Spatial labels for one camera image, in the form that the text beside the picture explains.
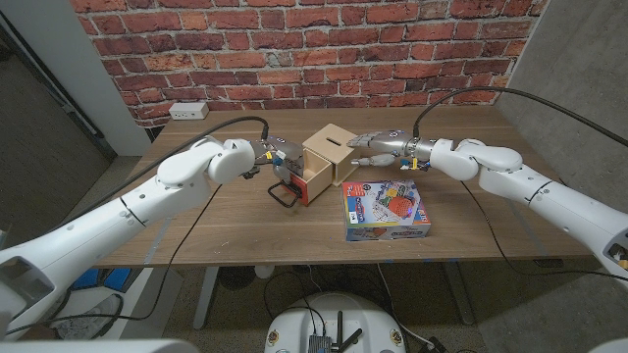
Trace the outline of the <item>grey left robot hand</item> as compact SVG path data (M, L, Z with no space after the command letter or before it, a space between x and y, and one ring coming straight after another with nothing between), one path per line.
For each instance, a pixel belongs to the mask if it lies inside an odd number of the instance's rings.
M274 175L290 183L291 173L302 166L301 145L282 137L269 135L266 139L251 141L256 165L272 165Z

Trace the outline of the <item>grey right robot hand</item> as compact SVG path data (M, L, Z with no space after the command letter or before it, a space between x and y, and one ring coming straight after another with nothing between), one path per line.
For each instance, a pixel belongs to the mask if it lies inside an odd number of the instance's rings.
M409 165L402 165L402 170L423 170L430 167L430 156L435 143L403 130L384 130L354 136L346 142L347 147L368 147L379 151L379 155L360 157L351 160L352 165L386 167L391 165L397 157L409 158Z

